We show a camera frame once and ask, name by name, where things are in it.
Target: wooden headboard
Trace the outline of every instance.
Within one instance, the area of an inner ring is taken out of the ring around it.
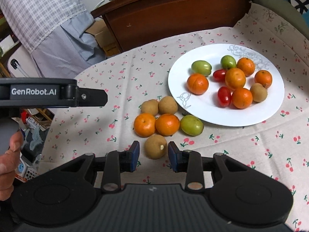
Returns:
[[[92,11],[102,16],[121,52],[188,32],[233,27],[251,0],[112,0]]]

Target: oval plate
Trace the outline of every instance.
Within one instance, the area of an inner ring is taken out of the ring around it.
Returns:
[[[254,84],[254,75],[259,70],[268,70],[272,75],[272,85],[267,89],[268,96],[264,102],[252,103],[246,109],[237,109],[231,104],[222,108],[218,105],[217,92],[225,83],[213,80],[214,71],[221,69],[220,60],[224,55],[231,55],[236,62],[250,58],[256,65],[253,75],[247,77],[245,88]],[[209,75],[209,88],[203,95],[194,95],[186,87],[188,77],[192,74],[191,64],[205,60],[212,66]],[[277,68],[263,55],[244,46],[232,44],[211,44],[193,49],[181,56],[172,66],[168,75],[168,87],[176,102],[188,113],[209,123],[224,126],[248,126],[260,123],[273,116],[280,108],[284,98],[284,84]]]

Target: small orange fruit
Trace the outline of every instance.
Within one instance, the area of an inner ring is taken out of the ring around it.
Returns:
[[[201,95],[209,87],[208,79],[199,73],[192,74],[187,80],[188,90],[196,95]]]
[[[231,89],[242,88],[245,86],[246,76],[239,68],[231,68],[225,73],[225,84]]]
[[[246,77],[251,76],[255,71],[255,64],[247,57],[239,59],[236,67],[241,69]]]
[[[237,88],[232,94],[232,103],[238,109],[249,107],[252,101],[252,93],[246,88]]]
[[[133,127],[138,136],[149,137],[155,133],[155,117],[149,113],[142,113],[135,118]]]
[[[155,127],[161,135],[170,136],[178,131],[180,121],[177,116],[166,113],[157,118],[155,121]]]
[[[254,82],[268,89],[272,84],[272,75],[267,70],[259,70],[254,76]]]

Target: cherry print tablecloth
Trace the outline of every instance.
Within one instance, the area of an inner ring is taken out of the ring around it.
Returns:
[[[284,183],[294,197],[287,224],[295,231],[309,230],[308,40],[274,12],[254,3],[233,28],[163,39],[98,63],[78,75],[80,87],[103,89],[109,101],[105,107],[57,111],[39,173],[87,152],[105,156],[112,150],[129,149],[134,140],[143,147],[146,139],[132,130],[140,105],[169,95],[167,77],[177,58],[199,46],[216,43],[246,46],[273,62],[285,84],[283,104],[274,116],[260,124],[231,128],[205,122],[202,135],[187,137],[177,132],[167,141],[174,141],[181,149],[196,150],[202,156],[222,152]],[[180,108],[177,116],[186,114]],[[123,184],[183,184],[184,178],[184,173],[173,173],[167,156],[150,160],[143,150],[137,170],[121,175]],[[205,184],[212,186],[208,173]]]

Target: plaid shirt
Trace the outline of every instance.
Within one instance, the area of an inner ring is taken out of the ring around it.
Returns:
[[[82,0],[0,0],[0,8],[29,53],[56,27],[86,11]]]

